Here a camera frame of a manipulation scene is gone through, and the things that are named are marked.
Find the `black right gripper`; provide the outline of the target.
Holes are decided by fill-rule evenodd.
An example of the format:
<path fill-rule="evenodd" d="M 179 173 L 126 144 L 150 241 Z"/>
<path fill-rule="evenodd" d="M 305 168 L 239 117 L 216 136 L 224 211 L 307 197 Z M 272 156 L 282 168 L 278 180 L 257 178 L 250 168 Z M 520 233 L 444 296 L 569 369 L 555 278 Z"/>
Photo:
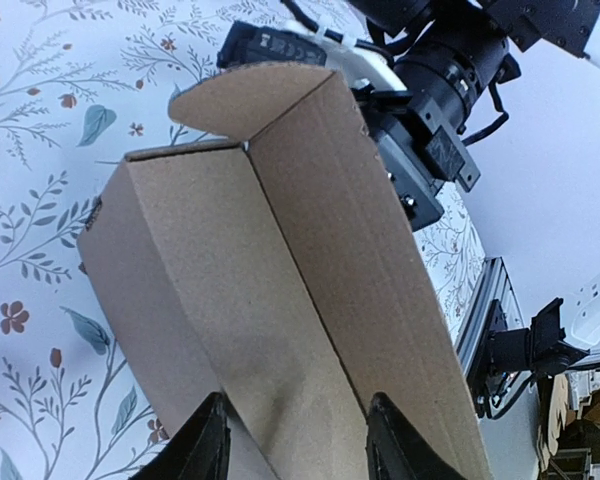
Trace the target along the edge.
<path fill-rule="evenodd" d="M 393 68 L 406 88 L 354 93 L 396 195 L 414 231 L 441 219 L 447 183 L 466 192 L 480 171 L 469 146 L 509 119 L 498 85 L 520 68 L 501 38 L 421 39 Z"/>

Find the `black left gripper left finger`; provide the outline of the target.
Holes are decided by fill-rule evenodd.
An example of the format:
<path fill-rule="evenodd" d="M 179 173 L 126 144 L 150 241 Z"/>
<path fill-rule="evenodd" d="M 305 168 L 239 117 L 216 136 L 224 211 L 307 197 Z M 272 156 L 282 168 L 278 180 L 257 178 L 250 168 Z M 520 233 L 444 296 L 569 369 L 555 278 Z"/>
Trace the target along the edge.
<path fill-rule="evenodd" d="M 168 444 L 132 480 L 224 480 L 228 478 L 230 428 L 226 399 L 210 393 Z"/>

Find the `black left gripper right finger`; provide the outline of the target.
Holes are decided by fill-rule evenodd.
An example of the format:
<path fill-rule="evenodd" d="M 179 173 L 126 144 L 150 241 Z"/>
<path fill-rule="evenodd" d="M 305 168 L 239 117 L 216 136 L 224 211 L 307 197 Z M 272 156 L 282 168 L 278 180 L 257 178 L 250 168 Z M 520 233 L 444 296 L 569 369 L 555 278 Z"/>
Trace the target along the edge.
<path fill-rule="evenodd" d="M 469 479 L 433 449 L 385 392 L 373 395 L 366 425 L 370 479 Z"/>

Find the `brown cardboard box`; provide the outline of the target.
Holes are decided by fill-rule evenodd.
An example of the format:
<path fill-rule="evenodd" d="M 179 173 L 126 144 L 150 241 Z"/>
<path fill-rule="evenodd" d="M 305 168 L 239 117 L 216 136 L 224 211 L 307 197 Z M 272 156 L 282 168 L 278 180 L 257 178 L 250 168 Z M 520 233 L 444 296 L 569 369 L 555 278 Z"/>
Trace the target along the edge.
<path fill-rule="evenodd" d="M 234 479 L 366 479 L 390 400 L 443 463 L 491 469 L 444 315 L 342 75 L 238 67 L 170 102 L 211 142 L 128 154 L 78 249 L 170 435 L 209 394 Z"/>

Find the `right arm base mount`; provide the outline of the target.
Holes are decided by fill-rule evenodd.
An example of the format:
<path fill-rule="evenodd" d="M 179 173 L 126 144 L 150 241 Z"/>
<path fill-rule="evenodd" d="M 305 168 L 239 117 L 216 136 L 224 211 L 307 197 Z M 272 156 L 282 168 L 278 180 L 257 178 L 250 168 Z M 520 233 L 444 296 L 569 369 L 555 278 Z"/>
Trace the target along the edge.
<path fill-rule="evenodd" d="M 479 337 L 467 383 L 478 417 L 502 418 L 525 388 L 566 372 L 589 355 L 566 341 L 555 298 L 532 318 L 529 327 L 510 329 L 499 300 L 493 300 Z"/>

